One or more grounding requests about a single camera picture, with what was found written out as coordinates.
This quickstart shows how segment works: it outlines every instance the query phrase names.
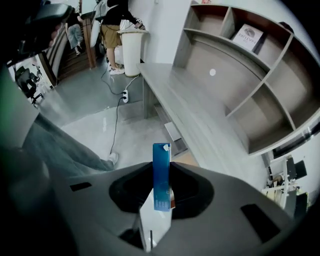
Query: person's hand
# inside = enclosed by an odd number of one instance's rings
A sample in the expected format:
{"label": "person's hand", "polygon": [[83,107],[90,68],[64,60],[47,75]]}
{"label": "person's hand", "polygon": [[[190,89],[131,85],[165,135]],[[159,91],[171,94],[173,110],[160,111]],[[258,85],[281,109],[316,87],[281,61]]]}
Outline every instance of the person's hand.
{"label": "person's hand", "polygon": [[140,29],[140,30],[146,30],[146,27],[142,23],[139,23],[139,22],[137,22],[135,24],[135,28]]}
{"label": "person's hand", "polygon": [[58,31],[60,28],[61,28],[61,24],[55,26],[54,31],[51,33],[51,41],[49,42],[49,47],[54,45],[55,38],[58,35]]}

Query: desk leg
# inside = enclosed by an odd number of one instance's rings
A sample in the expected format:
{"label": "desk leg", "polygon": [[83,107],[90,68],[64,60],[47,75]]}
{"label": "desk leg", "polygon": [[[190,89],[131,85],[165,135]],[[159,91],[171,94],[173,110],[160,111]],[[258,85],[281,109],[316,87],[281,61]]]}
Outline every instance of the desk leg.
{"label": "desk leg", "polygon": [[145,119],[154,117],[157,115],[155,110],[155,104],[157,103],[157,98],[153,91],[150,89],[149,85],[142,79],[143,83],[143,116]]}

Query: white circular sticker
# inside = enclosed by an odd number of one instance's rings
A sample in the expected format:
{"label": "white circular sticker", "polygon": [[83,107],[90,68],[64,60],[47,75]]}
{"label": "white circular sticker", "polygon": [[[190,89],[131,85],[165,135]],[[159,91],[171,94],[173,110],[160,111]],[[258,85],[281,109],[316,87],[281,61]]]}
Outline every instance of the white circular sticker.
{"label": "white circular sticker", "polygon": [[213,69],[210,69],[210,76],[214,76],[216,74],[216,70],[213,68]]}

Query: gray pants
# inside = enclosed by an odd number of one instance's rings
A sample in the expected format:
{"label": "gray pants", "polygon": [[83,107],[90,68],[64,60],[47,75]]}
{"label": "gray pants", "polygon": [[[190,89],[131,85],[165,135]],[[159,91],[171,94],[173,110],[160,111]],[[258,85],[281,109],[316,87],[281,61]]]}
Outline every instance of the gray pants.
{"label": "gray pants", "polygon": [[78,43],[81,43],[83,39],[79,24],[74,24],[68,28],[68,40],[71,49],[75,48]]}
{"label": "gray pants", "polygon": [[114,170],[112,161],[100,159],[41,114],[32,124],[23,149],[67,178]]}

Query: black shirt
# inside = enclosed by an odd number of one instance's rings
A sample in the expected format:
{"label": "black shirt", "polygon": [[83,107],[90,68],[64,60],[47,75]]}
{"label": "black shirt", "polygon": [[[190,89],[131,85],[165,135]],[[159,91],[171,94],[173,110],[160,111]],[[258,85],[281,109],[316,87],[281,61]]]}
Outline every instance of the black shirt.
{"label": "black shirt", "polygon": [[108,0],[108,7],[118,5],[110,9],[106,16],[103,18],[103,24],[105,25],[120,25],[121,20],[128,20],[133,24],[136,24],[138,21],[132,16],[128,11],[128,0]]}
{"label": "black shirt", "polygon": [[67,21],[65,23],[68,23],[68,27],[71,27],[75,24],[79,24],[79,20],[78,20],[78,16],[80,16],[79,13],[71,13],[69,18],[67,19]]}

